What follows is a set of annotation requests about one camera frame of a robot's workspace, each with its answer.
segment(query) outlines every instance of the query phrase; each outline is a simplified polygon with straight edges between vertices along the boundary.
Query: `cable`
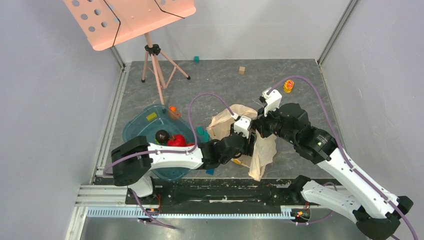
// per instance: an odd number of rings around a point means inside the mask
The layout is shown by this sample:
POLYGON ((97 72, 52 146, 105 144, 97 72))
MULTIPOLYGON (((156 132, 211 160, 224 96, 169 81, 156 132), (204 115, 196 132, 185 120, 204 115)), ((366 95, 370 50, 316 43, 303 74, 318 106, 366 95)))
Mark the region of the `cable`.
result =
POLYGON ((176 15, 176 14, 173 14, 173 13, 171 13, 171 12, 168 12, 168 11, 163 10, 163 9, 161 8, 161 6, 159 6, 159 3, 158 3, 156 0, 154 0, 154 2, 156 3, 157 7, 158 7, 158 8, 159 8, 159 9, 160 9, 163 13, 171 14, 171 15, 173 15, 173 16, 176 16, 176 17, 179 17, 179 18, 185 19, 185 17, 178 16, 178 15, 176 15))
MULTIPOLYGON (((352 169, 354 166, 351 163, 351 161, 349 161, 348 156, 346 156, 346 153, 344 151, 344 147, 343 147, 342 141, 340 140, 339 136, 336 134, 336 130, 334 129, 333 125, 331 124, 330 117, 329 117, 329 114, 328 114, 328 112, 326 110, 326 107, 324 106, 323 100, 322 100, 320 94, 318 93, 317 88, 312 84, 311 81, 309 81, 304 76, 299 76, 299 75, 288 76, 288 77, 284 78, 283 80, 277 82, 277 84, 275 84, 266 94, 269 95, 274 89, 278 88, 281 84, 285 83, 289 79, 300 79, 300 80, 303 80, 315 92, 316 97, 318 98, 319 104, 321 105, 322 111, 324 112, 324 115, 325 115, 325 118, 327 120, 328 126, 329 126, 329 128, 331 130, 331 133, 333 134, 334 139, 335 139, 337 145, 340 147, 341 155, 343 156, 343 159, 345 160, 346 164, 352 169)), ((374 189, 386 202, 388 202, 388 204, 390 204, 390 206, 399 214, 399 216, 403 219, 403 221, 405 222, 405 224, 408 226, 408 228, 409 228, 409 230, 410 230, 410 232, 411 232, 411 234, 413 236, 413 239, 414 240, 418 240, 418 236, 417 236, 417 233, 414 230, 414 227, 412 226, 412 224, 410 223, 410 221, 408 220, 408 218, 398 208, 398 206, 395 205, 391 200, 389 200, 389 198, 380 189, 378 189, 370 180, 368 180, 361 172, 359 172, 359 170, 357 170, 355 168, 355 169, 353 169, 353 172, 355 172, 372 189, 374 189)))
MULTIPOLYGON (((336 187, 336 185, 334 183, 332 183, 330 181, 324 183, 324 186, 327 186, 327 185, 333 186, 334 187, 334 190, 337 191, 337 187, 336 187)), ((315 221, 308 221, 308 222, 297 222, 296 225, 307 226, 307 225, 311 225, 311 224, 321 223, 322 221, 324 221, 324 220, 328 219, 329 217, 331 217, 333 215, 333 213, 334 213, 334 211, 331 210, 331 212, 329 214, 327 214, 325 217, 323 217, 321 219, 318 219, 318 220, 315 220, 315 221)))
POLYGON ((118 32, 119 32, 119 28, 121 28, 121 20, 118 18, 118 16, 115 14, 115 12, 112 10, 111 6, 109 6, 109 4, 106 2, 106 0, 103 0, 103 2, 107 5, 107 7, 112 11, 113 15, 115 15, 115 18, 118 20, 119 25, 118 25, 118 29, 116 30, 116 34, 115 34, 115 38, 113 39, 113 43, 111 47, 115 46, 115 42, 117 40, 118 37, 118 32))
MULTIPOLYGON (((201 94, 195 96, 191 100, 190 106, 188 107, 188 123, 190 124, 191 132, 194 135, 194 145, 193 145, 193 147, 190 148, 187 151, 185 151, 185 150, 161 150, 160 151, 161 153, 167 153, 167 154, 186 154, 187 152, 188 153, 193 152, 197 148, 197 146, 198 146, 198 138, 197 138, 197 135, 196 135, 195 128, 193 127, 191 111, 192 111, 192 106, 193 106, 193 103, 195 102, 195 100, 197 100, 198 98, 200 98, 202 96, 206 96, 206 95, 214 96, 214 97, 218 98, 225 105, 225 107, 228 109, 229 113, 231 115, 234 115, 234 112, 231 110, 231 108, 228 106, 228 104, 224 101, 224 99, 222 99, 222 97, 216 95, 215 93, 205 92, 205 93, 201 93, 201 94)), ((131 158, 134 158, 134 157, 137 157, 137 156, 141 156, 141 155, 156 154, 156 153, 158 153, 157 150, 141 151, 141 152, 136 152, 136 153, 130 154, 128 156, 124 156, 124 157, 122 157, 122 158, 120 158, 120 159, 112 162, 111 164, 105 166, 104 169, 103 169, 103 176, 112 176, 112 173, 108 173, 108 171, 111 168, 113 168, 114 166, 116 166, 116 165, 118 165, 118 164, 120 164, 120 163, 122 163, 122 162, 124 162, 124 161, 126 161, 128 159, 131 159, 131 158)))
POLYGON ((169 228, 169 229, 176 229, 176 227, 162 223, 162 222, 158 221, 156 218, 152 217, 152 215, 143 207, 142 203, 140 202, 139 197, 137 196, 136 191, 134 191, 132 189, 131 189, 131 191, 132 191, 132 195, 134 195, 135 201, 140 206, 143 213, 152 221, 152 222, 146 221, 145 222, 146 224, 158 225, 158 226, 162 226, 162 227, 169 228))

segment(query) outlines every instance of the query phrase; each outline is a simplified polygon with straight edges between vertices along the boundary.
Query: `wooden cube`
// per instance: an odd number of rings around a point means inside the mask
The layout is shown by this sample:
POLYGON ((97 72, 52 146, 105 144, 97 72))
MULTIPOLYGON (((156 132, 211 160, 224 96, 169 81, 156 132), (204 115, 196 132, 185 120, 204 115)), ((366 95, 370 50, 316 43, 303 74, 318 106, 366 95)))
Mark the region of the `wooden cube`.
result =
POLYGON ((238 69, 238 73, 239 73, 239 74, 241 74, 241 75, 244 75, 244 74, 245 74, 245 70, 246 70, 246 68, 245 68, 244 66, 241 66, 241 67, 238 69))

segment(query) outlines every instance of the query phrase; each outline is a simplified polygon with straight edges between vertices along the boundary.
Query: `yellow label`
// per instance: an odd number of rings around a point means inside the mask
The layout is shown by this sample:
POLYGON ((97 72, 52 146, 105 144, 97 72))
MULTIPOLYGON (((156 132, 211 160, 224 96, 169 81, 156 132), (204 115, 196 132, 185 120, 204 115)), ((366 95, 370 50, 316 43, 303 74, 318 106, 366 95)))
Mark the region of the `yellow label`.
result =
POLYGON ((147 121, 151 122, 153 119, 155 119, 155 118, 157 118, 157 117, 158 117, 158 115, 156 115, 156 112, 153 112, 153 113, 149 114, 149 115, 146 117, 146 119, 147 119, 147 121))

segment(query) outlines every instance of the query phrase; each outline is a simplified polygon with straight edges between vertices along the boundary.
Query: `teal basket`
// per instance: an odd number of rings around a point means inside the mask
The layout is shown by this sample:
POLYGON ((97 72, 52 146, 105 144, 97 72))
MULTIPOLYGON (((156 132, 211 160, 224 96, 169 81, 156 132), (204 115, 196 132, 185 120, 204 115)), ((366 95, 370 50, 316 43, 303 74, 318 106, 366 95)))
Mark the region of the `teal basket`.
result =
MULTIPOLYGON (((122 138, 124 142, 128 142, 137 136, 145 136, 149 143, 156 143, 155 135, 159 130, 167 131, 170 136, 181 134, 187 143, 195 142, 189 124, 161 104, 148 106, 141 114, 129 121, 123 129, 122 138)), ((201 143, 199 135, 196 135, 196 137, 197 141, 201 143)), ((163 180, 173 182, 187 175, 190 169, 164 167, 153 169, 152 172, 163 180)))

